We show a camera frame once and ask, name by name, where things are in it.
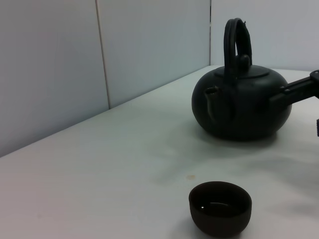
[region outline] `teapot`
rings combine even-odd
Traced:
[[[191,100],[198,123],[216,137],[255,140],[271,136],[284,125],[293,103],[319,98],[319,70],[288,84],[279,73],[252,64],[250,35],[240,18],[226,24],[224,61],[224,67],[198,81]]]

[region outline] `teapot handle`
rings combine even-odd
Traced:
[[[240,18],[228,20],[225,26],[224,34],[224,60],[225,73],[224,83],[235,84],[237,79],[238,65],[236,62],[237,45],[238,56],[247,55],[249,57],[249,66],[252,65],[252,52],[250,35],[246,24]]]

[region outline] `white tabletop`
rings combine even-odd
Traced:
[[[227,181],[251,195],[241,239],[319,238],[319,101],[293,106],[277,137],[206,134],[191,95],[206,67],[0,159],[3,239],[206,239],[188,194]],[[289,82],[309,72],[278,70]]]

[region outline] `teapot body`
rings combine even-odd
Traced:
[[[231,87],[233,118],[229,122],[213,120],[209,114],[209,101],[205,90],[224,88],[224,67],[205,74],[196,84],[192,95],[192,111],[198,123],[214,136],[230,140],[254,140],[271,136],[288,119],[291,105],[280,110],[270,109],[267,99],[275,95],[280,87],[287,86],[287,81],[277,72],[253,66],[264,74],[258,77],[242,75],[236,85]]]

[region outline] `white wall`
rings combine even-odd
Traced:
[[[317,0],[212,0],[211,64],[223,65],[227,20],[247,21],[253,64],[277,69],[319,69]]]
[[[209,0],[98,0],[110,106],[209,64]]]
[[[94,0],[0,1],[0,156],[107,109]]]

